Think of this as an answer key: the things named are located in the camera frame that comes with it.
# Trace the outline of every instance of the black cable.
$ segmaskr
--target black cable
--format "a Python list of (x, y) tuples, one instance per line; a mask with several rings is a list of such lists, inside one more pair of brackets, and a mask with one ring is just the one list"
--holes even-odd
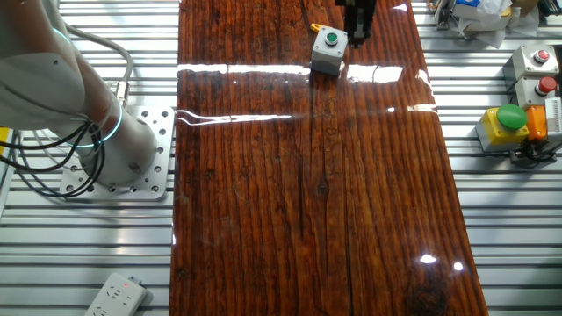
[(80, 127), (76, 128), (76, 130), (75, 130), (74, 132), (72, 132), (69, 136), (67, 136), (67, 137), (65, 137), (65, 138), (63, 138), (63, 139), (61, 139), (61, 140), (58, 140), (58, 141), (56, 141), (56, 142), (53, 142), (53, 143), (50, 143), (50, 144), (47, 144), (47, 145), (43, 145), (43, 146), (24, 146), (24, 145), (21, 145), (21, 144), (19, 144), (19, 145), (14, 145), (14, 144), (7, 143), (7, 142), (3, 142), (3, 141), (0, 141), (0, 146), (2, 146), (2, 147), (7, 147), (7, 148), (12, 148), (12, 149), (19, 149), (19, 150), (21, 150), (21, 149), (25, 149), (25, 150), (43, 150), (43, 149), (54, 148), (54, 147), (57, 147), (57, 146), (62, 145), (62, 144), (64, 144), (64, 143), (67, 143), (67, 142), (69, 142), (70, 140), (72, 140), (73, 138), (75, 138), (75, 137), (77, 136), (77, 134), (79, 134), (79, 133), (84, 129), (84, 126), (80, 126)]
[[(105, 164), (105, 144), (103, 143), (102, 140), (102, 134), (101, 134), (101, 130), (98, 128), (98, 126), (90, 126), (90, 128), (88, 129), (90, 134), (91, 134), (91, 138), (94, 144), (94, 150), (97, 152), (96, 155), (94, 156), (95, 160), (94, 160), (94, 164), (92, 167), (92, 171), (88, 176), (88, 179), (86, 179), (86, 181), (78, 188), (76, 188), (75, 190), (72, 190), (71, 192), (67, 192), (67, 193), (60, 193), (57, 192), (55, 190), (52, 190), (51, 188), (49, 188), (48, 186), (46, 186), (33, 172), (28, 172), (33, 179), (35, 179), (35, 181), (41, 185), (47, 192), (45, 192), (45, 190), (41, 190), (41, 189), (37, 189), (35, 187), (33, 187), (31, 185), (31, 183), (25, 178), (25, 176), (22, 173), (21, 169), (16, 169), (16, 171), (18, 172), (19, 177), (22, 179), (22, 181), (33, 191), (37, 192), (38, 194), (44, 196), (44, 197), (48, 197), (48, 198), (74, 198), (77, 196), (82, 195), (84, 192), (86, 192), (87, 190), (90, 189), (90, 186), (95, 183), (97, 181), (97, 179), (99, 178), (99, 175), (101, 174), (102, 169), (104, 168), (104, 164)], [(20, 151), (20, 153), (22, 154), (22, 160), (24, 161), (24, 164), (26, 165), (27, 168), (29, 168), (29, 162), (27, 161), (27, 158), (25, 156), (25, 151)], [(97, 162), (98, 162), (98, 157), (101, 157), (101, 163), (99, 165), (99, 167), (97, 166)]]
[(86, 127), (86, 125), (84, 125), (83, 130), (81, 131), (80, 135), (76, 139), (74, 145), (72, 145), (72, 148), (70, 149), (70, 152), (68, 153), (67, 157), (62, 162), (57, 163), (54, 166), (51, 166), (51, 167), (48, 167), (48, 168), (40, 168), (40, 169), (31, 168), (31, 167), (28, 167), (28, 166), (21, 165), (17, 162), (13, 162), (10, 159), (5, 158), (3, 156), (0, 156), (0, 161), (12, 166), (15, 169), (21, 169), (21, 170), (27, 171), (27, 172), (44, 173), (44, 172), (55, 171), (57, 169), (62, 168), (62, 166), (64, 166), (72, 158), (72, 154), (74, 154), (74, 152), (78, 148), (78, 144), (80, 143), (82, 138), (85, 136), (85, 134), (88, 132), (88, 130), (90, 129), (90, 126), (92, 126), (92, 125), (93, 125), (93, 123), (90, 123), (90, 125), (88, 127)]

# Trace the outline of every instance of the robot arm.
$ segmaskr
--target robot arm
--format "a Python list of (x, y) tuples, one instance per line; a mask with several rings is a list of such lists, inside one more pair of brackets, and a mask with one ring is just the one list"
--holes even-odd
[(377, 0), (335, 0), (336, 5), (345, 6), (344, 31), (349, 45), (359, 48), (371, 36), (371, 25)]

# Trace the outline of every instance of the wire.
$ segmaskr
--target wire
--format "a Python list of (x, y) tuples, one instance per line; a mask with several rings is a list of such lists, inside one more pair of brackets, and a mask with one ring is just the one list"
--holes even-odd
[[(101, 140), (101, 130), (99, 129), (98, 126), (89, 126), (88, 128), (90, 134), (91, 134), (91, 138), (92, 140), (94, 140), (94, 148), (97, 151), (98, 148), (97, 147), (101, 147), (101, 163), (99, 164), (99, 167), (97, 165), (98, 163), (98, 158), (100, 156), (100, 154), (96, 154), (95, 161), (93, 164), (93, 169), (91, 171), (91, 173), (89, 174), (88, 179), (78, 188), (72, 190), (71, 192), (67, 192), (67, 193), (60, 193), (57, 192), (55, 190), (52, 190), (51, 188), (49, 188), (48, 186), (45, 185), (45, 183), (43, 183), (33, 172), (30, 172), (29, 174), (33, 177), (33, 179), (35, 179), (35, 181), (41, 186), (43, 187), (44, 190), (35, 188), (31, 185), (31, 183), (25, 178), (23, 172), (21, 169), (16, 169), (16, 172), (18, 173), (19, 177), (22, 179), (22, 181), (33, 191), (37, 192), (38, 194), (40, 194), (41, 196), (44, 197), (48, 197), (48, 198), (75, 198), (77, 196), (82, 195), (84, 192), (86, 192), (87, 190), (90, 189), (91, 185), (97, 181), (97, 179), (99, 178), (99, 175), (101, 174), (101, 171), (104, 168), (104, 164), (105, 164), (105, 146), (104, 143)], [(27, 168), (29, 168), (29, 162), (27, 161), (27, 157), (25, 156), (25, 151), (20, 151), (21, 155), (22, 155), (22, 160), (24, 161), (24, 164), (26, 165)], [(15, 155), (15, 151), (12, 151), (12, 158), (15, 160), (17, 159), (16, 155)]]
[(129, 52), (127, 52), (125, 50), (125, 48), (123, 48), (119, 44), (117, 44), (115, 42), (112, 42), (108, 39), (104, 39), (104, 38), (101, 38), (101, 37), (99, 37), (97, 35), (94, 35), (92, 33), (88, 33), (88, 32), (78, 30), (74, 26), (66, 24), (66, 27), (67, 27), (68, 32), (71, 33), (71, 34), (74, 34), (74, 35), (76, 35), (78, 37), (81, 37), (81, 38), (85, 38), (87, 40), (91, 40), (94, 43), (98, 43), (100, 45), (103, 45), (105, 47), (109, 47), (109, 48), (117, 51), (126, 60), (126, 70), (125, 70), (125, 74), (123, 74), (122, 81), (128, 82), (129, 79), (131, 79), (131, 74), (133, 73), (133, 66), (134, 66), (133, 58), (131, 57)]
[[(35, 140), (41, 145), (43, 146), (43, 142), (41, 141), (39, 135), (37, 134), (37, 131), (33, 131), (33, 136), (35, 136)], [(59, 149), (60, 151), (62, 151), (64, 154), (68, 154), (67, 152), (65, 152), (64, 150), (62, 150), (62, 148), (60, 147), (56, 147), (57, 149)], [(47, 157), (54, 163), (59, 164), (61, 162), (57, 161), (52, 155), (51, 153), (49, 153), (49, 151), (47, 149), (43, 149), (43, 152), (47, 155)], [(63, 168), (65, 168), (66, 170), (71, 170), (71, 171), (82, 171), (82, 170), (86, 170), (86, 168), (71, 168), (71, 167), (67, 167), (62, 166)]]
[(68, 156), (60, 163), (48, 167), (48, 168), (31, 168), (29, 166), (23, 166), (17, 162), (11, 161), (8, 158), (5, 158), (3, 156), (0, 156), (0, 161), (12, 166), (13, 168), (16, 169), (22, 169), (26, 172), (37, 172), (37, 173), (44, 173), (44, 172), (50, 172), (50, 171), (55, 171), (59, 168), (61, 168), (62, 166), (64, 166), (69, 160), (70, 158), (72, 158), (72, 154), (76, 151), (76, 149), (78, 148), (78, 143), (80, 143), (80, 141), (82, 140), (82, 138), (84, 137), (84, 135), (88, 132), (88, 130), (94, 125), (94, 123), (90, 123), (90, 124), (86, 124), (84, 125), (83, 130), (80, 132), (80, 135), (78, 136), (78, 138), (75, 141), (75, 144), (72, 146), (72, 148), (70, 149), (70, 152), (68, 153)]
[(0, 146), (2, 147), (7, 147), (7, 148), (12, 148), (12, 149), (26, 149), (26, 150), (41, 150), (41, 149), (49, 149), (49, 148), (53, 148), (53, 147), (57, 147), (59, 145), (62, 145), (68, 141), (71, 141), (73, 138), (75, 138), (80, 132), (82, 132), (84, 129), (84, 126), (80, 126), (78, 127), (74, 132), (72, 132), (69, 136), (58, 140), (56, 142), (53, 142), (51, 144), (48, 145), (40, 145), (40, 146), (24, 146), (24, 145), (14, 145), (11, 143), (7, 143), (7, 142), (3, 142), (0, 141)]

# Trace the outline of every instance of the aluminum profile table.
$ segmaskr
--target aluminum profile table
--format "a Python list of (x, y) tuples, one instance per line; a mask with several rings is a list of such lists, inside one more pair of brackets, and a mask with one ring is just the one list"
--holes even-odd
[[(524, 43), (562, 44), (562, 18), (549, 18), (537, 38), (509, 34), (494, 49), (436, 31), (424, 1), (412, 8), (490, 314), (560, 315), (562, 162), (516, 169), (505, 156), (486, 156), (473, 128), (486, 108), (507, 102), (501, 65)], [(132, 53), (131, 105), (176, 105), (177, 11), (177, 0), (61, 1), (69, 24)], [(73, 40), (114, 85), (122, 58)], [(39, 153), (32, 160), (50, 163)], [(43, 175), (54, 188), (60, 177)], [(104, 208), (48, 202), (14, 177), (0, 220), (0, 315), (83, 315), (112, 272), (138, 277), (150, 290), (139, 315), (167, 315), (172, 180), (173, 170), (163, 202)]]

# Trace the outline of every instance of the power strip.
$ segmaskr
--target power strip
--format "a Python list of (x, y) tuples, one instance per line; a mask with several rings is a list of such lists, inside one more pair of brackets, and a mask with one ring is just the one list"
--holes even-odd
[(146, 295), (145, 288), (113, 273), (84, 316), (133, 316)]

